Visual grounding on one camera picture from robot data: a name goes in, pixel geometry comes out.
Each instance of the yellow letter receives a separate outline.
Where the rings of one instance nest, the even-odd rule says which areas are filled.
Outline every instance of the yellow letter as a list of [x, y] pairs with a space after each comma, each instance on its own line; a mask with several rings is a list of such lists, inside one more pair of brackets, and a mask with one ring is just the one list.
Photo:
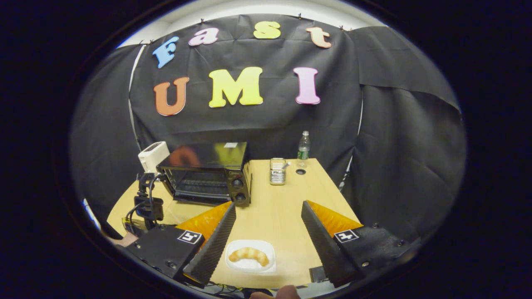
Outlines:
[[236, 103], [240, 92], [242, 92], [240, 98], [242, 105], [262, 104], [262, 97], [259, 94], [259, 75], [261, 73], [262, 69], [258, 67], [245, 68], [235, 82], [227, 70], [212, 71], [209, 74], [209, 77], [212, 78], [212, 101], [209, 102], [209, 107], [224, 107], [226, 105], [222, 92], [225, 93], [231, 105]]
[[255, 24], [255, 31], [253, 32], [253, 35], [256, 38], [278, 38], [281, 36], [281, 31], [276, 28], [281, 28], [281, 25], [277, 22], [258, 22]]

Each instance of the pink letter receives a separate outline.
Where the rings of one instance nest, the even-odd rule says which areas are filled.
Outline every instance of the pink letter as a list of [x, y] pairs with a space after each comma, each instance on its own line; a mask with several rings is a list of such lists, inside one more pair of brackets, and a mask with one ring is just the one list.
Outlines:
[[197, 46], [197, 45], [209, 45], [213, 42], [218, 40], [218, 28], [207, 28], [200, 30], [194, 34], [195, 37], [191, 38], [188, 41], [188, 44], [190, 46]]
[[320, 98], [316, 95], [316, 86], [314, 84], [314, 76], [318, 73], [313, 68], [294, 68], [294, 73], [299, 77], [300, 94], [296, 98], [298, 104], [312, 104], [320, 103]]

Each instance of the croissant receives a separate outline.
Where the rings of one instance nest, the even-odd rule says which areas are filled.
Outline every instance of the croissant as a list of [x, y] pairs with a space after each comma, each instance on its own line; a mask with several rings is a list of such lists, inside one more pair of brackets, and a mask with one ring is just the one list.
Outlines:
[[252, 247], [244, 247], [233, 251], [229, 256], [231, 262], [238, 262], [241, 259], [252, 259], [258, 261], [259, 264], [265, 267], [270, 261], [266, 254], [258, 249]]

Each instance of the screw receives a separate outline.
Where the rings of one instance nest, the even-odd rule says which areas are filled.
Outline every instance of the screw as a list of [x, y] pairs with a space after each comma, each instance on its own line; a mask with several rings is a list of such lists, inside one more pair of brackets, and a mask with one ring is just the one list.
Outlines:
[[167, 261], [166, 264], [167, 264], [167, 266], [169, 266], [172, 269], [177, 269], [176, 263], [174, 263], [172, 261]]

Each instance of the oven knob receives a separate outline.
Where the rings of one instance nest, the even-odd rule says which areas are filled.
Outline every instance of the oven knob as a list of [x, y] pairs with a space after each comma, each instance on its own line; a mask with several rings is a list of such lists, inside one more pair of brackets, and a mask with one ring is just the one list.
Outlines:
[[233, 180], [233, 182], [231, 183], [231, 185], [233, 186], [234, 189], [240, 189], [242, 188], [242, 186], [244, 185], [244, 183], [239, 180], [239, 179], [236, 179], [236, 180]]
[[246, 196], [242, 193], [238, 193], [236, 196], [235, 196], [235, 202], [236, 203], [242, 203], [246, 201]]

